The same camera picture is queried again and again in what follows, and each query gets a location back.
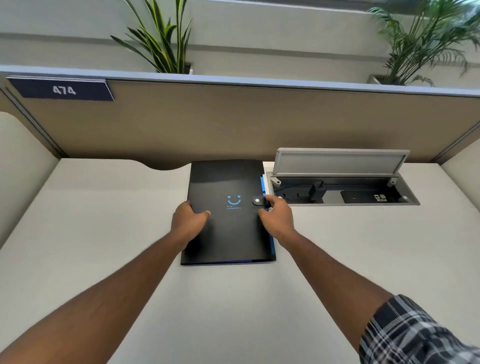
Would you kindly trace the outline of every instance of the plaid shirt sleeve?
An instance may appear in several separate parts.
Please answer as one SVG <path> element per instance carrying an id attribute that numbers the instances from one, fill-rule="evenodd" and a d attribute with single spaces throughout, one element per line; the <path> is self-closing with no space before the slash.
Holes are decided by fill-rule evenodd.
<path id="1" fill-rule="evenodd" d="M 461 343 L 408 297 L 394 296 L 368 323 L 361 364 L 480 364 L 480 349 Z"/>

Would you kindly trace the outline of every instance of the cubicle partition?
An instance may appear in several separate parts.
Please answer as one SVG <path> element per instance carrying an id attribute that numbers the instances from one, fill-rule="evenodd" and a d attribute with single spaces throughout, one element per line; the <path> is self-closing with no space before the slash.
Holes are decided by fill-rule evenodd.
<path id="1" fill-rule="evenodd" d="M 14 66 L 0 73 L 1 111 L 23 109 L 20 120 L 64 157 L 169 169 L 322 147 L 409 149 L 409 162 L 442 163 L 480 137 L 477 90 Z M 12 76 L 106 80 L 114 101 L 23 97 Z"/>

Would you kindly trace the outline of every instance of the white desk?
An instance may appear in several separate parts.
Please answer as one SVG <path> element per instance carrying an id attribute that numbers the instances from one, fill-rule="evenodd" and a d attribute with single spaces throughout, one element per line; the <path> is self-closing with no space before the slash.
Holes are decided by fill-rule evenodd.
<path id="1" fill-rule="evenodd" d="M 0 350 L 165 234 L 189 174 L 189 165 L 63 159 L 0 250 Z M 438 165 L 406 164 L 401 174 L 421 206 L 295 207 L 295 226 L 479 345 L 480 213 Z M 177 257 L 110 362 L 357 363 L 276 250 L 268 264 L 181 267 Z"/>

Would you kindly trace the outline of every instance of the blue smiley face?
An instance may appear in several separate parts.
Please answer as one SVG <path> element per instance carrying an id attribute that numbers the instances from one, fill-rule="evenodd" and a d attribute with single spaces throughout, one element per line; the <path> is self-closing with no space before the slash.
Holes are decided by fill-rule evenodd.
<path id="1" fill-rule="evenodd" d="M 228 203 L 231 204 L 231 205 L 238 205 L 240 203 L 240 196 L 237 196 L 239 198 L 238 202 L 236 203 L 233 203 L 230 201 L 230 199 L 232 198 L 232 196 L 228 196 Z"/>

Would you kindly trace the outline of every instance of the cubicle number sign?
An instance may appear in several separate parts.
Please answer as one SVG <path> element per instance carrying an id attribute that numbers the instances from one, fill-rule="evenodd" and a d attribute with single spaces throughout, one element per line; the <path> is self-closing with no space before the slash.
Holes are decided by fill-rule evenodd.
<path id="1" fill-rule="evenodd" d="M 19 76 L 10 76 L 7 79 L 20 95 L 26 98 L 114 101 L 105 80 Z"/>

